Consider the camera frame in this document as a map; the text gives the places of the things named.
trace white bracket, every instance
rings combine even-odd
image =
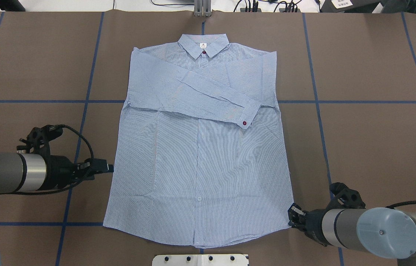
[[[195,17],[211,17],[211,0],[195,0]]]
[[[243,254],[157,255],[152,266],[249,266]]]

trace white mounting plate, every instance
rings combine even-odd
[[[157,255],[152,266],[249,266],[248,258],[243,254]]]

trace silver metal ring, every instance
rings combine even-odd
[[[340,248],[346,248],[343,246],[339,239],[336,237],[336,231],[334,230],[336,227],[336,217],[345,209],[332,209],[323,217],[323,221],[321,224],[321,228],[323,229],[323,234],[326,240],[333,246],[338,246]]]
[[[35,191],[42,186],[47,175],[47,166],[44,158],[32,153],[22,153],[21,155],[26,161],[27,172],[24,184],[18,191]]]

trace shirt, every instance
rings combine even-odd
[[[198,248],[288,228],[275,77],[276,52],[226,35],[135,48],[103,225]]]

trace white sticker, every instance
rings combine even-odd
[[[343,8],[353,5],[351,0],[331,0],[336,8]]]

